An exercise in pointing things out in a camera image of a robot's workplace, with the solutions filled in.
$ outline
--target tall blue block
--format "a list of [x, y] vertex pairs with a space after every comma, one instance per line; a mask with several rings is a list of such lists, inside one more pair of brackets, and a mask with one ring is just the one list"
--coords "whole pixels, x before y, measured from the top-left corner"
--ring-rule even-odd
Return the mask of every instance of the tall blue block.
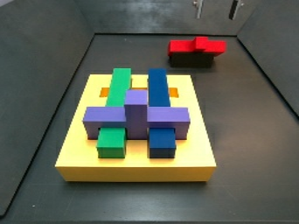
[[[171, 107], [166, 69], [149, 70], [149, 106]], [[149, 129], [150, 158], [175, 157], [175, 132], [173, 128]]]
[[149, 70], [149, 106], [171, 107], [166, 69]]

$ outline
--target gray wall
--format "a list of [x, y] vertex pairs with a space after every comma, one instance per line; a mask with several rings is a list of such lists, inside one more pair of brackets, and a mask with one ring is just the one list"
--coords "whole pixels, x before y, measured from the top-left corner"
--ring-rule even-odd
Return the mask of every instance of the gray wall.
[[297, 114], [299, 114], [298, 10], [298, 0], [265, 0], [238, 35]]
[[73, 0], [15, 0], [0, 7], [0, 215], [93, 37]]
[[201, 19], [193, 0], [75, 0], [95, 33], [238, 35], [261, 0], [243, 0], [230, 20], [234, 0], [203, 0]]

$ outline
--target yellow base block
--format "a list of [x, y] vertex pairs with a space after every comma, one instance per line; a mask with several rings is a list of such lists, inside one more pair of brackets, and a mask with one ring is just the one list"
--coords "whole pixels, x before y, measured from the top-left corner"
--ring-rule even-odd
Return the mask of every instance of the yellow base block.
[[[189, 107], [191, 127], [187, 140], [177, 140], [175, 158], [149, 158], [147, 141], [129, 140], [126, 158], [99, 158], [97, 140], [87, 139], [83, 116], [90, 106], [106, 106], [99, 97], [110, 87], [111, 75], [93, 74], [81, 98], [57, 168], [67, 181], [166, 182], [209, 181], [217, 168], [211, 143], [190, 75], [167, 75], [169, 87], [178, 88], [173, 107]], [[133, 88], [147, 88], [147, 75], [133, 75]]]

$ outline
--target green block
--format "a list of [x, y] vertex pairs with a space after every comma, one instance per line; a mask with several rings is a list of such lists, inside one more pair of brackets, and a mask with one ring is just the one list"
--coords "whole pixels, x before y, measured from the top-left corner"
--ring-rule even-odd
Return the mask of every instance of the green block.
[[107, 96], [107, 106], [125, 106], [127, 90], [130, 89], [130, 87], [131, 68], [115, 68]]
[[98, 136], [98, 157], [125, 158], [127, 150], [126, 128], [102, 128]]

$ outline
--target purple block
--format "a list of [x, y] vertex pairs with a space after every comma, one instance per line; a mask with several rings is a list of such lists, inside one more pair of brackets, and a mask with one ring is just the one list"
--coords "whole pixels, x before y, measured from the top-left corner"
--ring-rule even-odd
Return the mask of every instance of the purple block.
[[97, 140], [101, 128], [125, 128], [127, 126], [125, 107], [87, 107], [83, 124], [89, 139]]
[[175, 128], [175, 139], [187, 139], [191, 125], [189, 108], [149, 107], [149, 128]]
[[147, 91], [126, 92], [127, 139], [147, 139]]

